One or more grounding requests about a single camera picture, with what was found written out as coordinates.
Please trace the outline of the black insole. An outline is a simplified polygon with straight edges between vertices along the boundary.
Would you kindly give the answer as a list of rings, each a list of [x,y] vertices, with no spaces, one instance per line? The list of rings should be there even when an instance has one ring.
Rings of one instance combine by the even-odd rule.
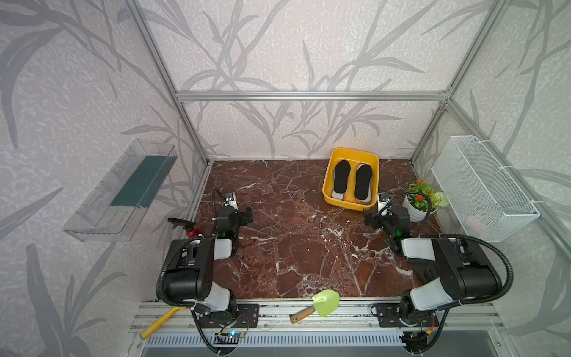
[[[355,199],[362,201],[372,200],[371,183],[373,181],[373,168],[368,164],[360,164],[355,174]]]
[[[339,163],[337,163],[333,171],[334,185],[332,192],[347,192],[350,171],[351,166],[347,160],[341,160]]]

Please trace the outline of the grey insole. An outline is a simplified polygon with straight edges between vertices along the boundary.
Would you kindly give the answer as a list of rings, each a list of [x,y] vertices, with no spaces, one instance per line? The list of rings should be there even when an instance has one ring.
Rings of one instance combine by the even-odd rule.
[[[338,192],[335,192],[335,191],[332,192],[332,198],[333,198],[333,199],[337,199],[337,200],[339,200],[339,201],[344,201],[344,200],[345,200],[345,195],[346,195],[346,193],[338,193]]]
[[[362,200],[359,200],[359,199],[355,199],[355,202],[356,202],[357,204],[359,204],[359,205],[369,205],[372,201],[371,201],[371,200],[362,201]]]

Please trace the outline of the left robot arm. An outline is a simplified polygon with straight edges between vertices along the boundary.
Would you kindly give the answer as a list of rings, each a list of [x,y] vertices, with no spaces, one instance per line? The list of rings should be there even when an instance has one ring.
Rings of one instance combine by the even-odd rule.
[[[210,236],[172,241],[157,280],[157,298],[171,306],[234,318],[236,297],[214,282],[214,262],[236,255],[239,229],[253,221],[251,208],[238,211],[229,205],[216,213]]]

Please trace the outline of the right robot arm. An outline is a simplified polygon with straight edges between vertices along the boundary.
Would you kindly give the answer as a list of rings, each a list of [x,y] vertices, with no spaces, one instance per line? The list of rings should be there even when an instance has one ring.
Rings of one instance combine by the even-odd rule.
[[[406,258],[422,278],[421,287],[401,296],[402,318],[492,302],[512,288],[513,267],[489,242],[462,234],[412,237],[408,211],[398,205],[365,210],[364,224],[383,230],[391,251]]]

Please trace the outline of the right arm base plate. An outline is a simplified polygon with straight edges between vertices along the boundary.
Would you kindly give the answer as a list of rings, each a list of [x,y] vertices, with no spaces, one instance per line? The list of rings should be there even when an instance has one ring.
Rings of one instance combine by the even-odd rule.
[[[380,327],[431,329],[440,325],[433,311],[419,311],[401,303],[375,303],[370,313],[378,319]]]

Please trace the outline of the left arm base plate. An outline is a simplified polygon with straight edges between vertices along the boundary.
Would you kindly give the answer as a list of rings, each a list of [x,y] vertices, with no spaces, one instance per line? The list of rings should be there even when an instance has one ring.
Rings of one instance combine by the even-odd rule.
[[[238,328],[256,328],[260,317],[260,305],[257,303],[238,303],[223,312],[210,312],[199,316],[202,328],[222,328],[230,325]]]

